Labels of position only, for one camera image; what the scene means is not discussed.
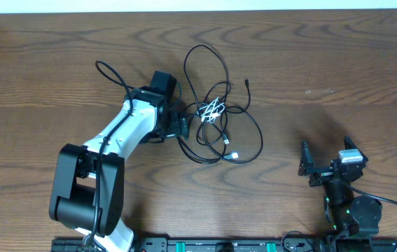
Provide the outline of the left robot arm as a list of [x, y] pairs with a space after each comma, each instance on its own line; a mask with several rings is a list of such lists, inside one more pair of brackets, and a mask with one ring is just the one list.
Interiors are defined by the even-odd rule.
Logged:
[[49, 216], [83, 234], [54, 239], [52, 251], [138, 251], [121, 216], [125, 162], [140, 143], [185, 136], [186, 120], [172, 111], [177, 80], [156, 71], [149, 85], [131, 91], [119, 114], [94, 138], [59, 152]]

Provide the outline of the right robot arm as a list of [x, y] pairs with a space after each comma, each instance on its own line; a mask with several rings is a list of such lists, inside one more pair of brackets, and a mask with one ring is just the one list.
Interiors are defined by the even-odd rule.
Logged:
[[299, 176], [309, 186], [322, 186], [324, 211], [334, 230], [315, 240], [315, 251], [372, 251], [371, 237], [379, 232], [382, 203], [365, 195], [354, 195], [351, 183], [363, 175], [368, 158], [346, 136], [344, 149], [327, 167], [317, 167], [309, 144], [300, 145]]

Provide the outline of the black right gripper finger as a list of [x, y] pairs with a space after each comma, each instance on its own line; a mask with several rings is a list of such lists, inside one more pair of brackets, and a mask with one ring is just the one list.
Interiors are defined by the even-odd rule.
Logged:
[[[344, 137], [344, 149], [359, 149], [359, 147], [356, 146], [356, 144], [351, 140], [351, 138], [347, 135]], [[368, 158], [367, 156], [360, 150], [361, 154], [363, 155], [363, 161], [362, 162], [367, 162]]]
[[309, 144], [302, 141], [300, 145], [300, 165], [298, 170], [299, 176], [309, 176], [314, 170], [314, 161], [309, 150]]

